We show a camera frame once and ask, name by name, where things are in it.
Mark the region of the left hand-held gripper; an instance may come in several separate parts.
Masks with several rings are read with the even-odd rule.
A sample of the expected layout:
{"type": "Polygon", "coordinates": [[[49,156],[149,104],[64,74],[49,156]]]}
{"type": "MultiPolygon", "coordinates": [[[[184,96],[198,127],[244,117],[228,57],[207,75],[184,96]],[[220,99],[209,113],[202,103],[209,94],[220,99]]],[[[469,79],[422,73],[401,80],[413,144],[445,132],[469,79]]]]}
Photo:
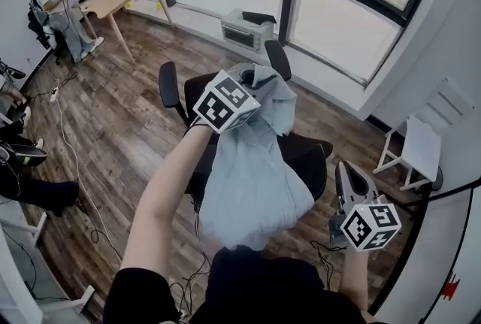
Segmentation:
{"type": "Polygon", "coordinates": [[[209,82],[195,103],[194,112],[217,134],[243,125],[261,104],[226,71],[209,82]]]}

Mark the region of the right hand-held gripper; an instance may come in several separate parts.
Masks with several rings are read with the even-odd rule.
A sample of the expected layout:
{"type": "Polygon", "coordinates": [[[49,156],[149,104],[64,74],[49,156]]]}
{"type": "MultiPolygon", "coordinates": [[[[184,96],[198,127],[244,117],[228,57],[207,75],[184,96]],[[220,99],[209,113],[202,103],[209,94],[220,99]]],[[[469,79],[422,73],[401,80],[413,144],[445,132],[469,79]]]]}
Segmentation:
{"type": "Polygon", "coordinates": [[[349,213],[340,211],[329,220],[331,245],[350,244],[358,252],[380,250],[399,233],[401,221],[395,206],[384,195],[377,197],[374,181],[360,167],[349,161],[339,162],[335,186],[340,203],[345,202],[343,192],[375,199],[354,205],[349,213]]]}

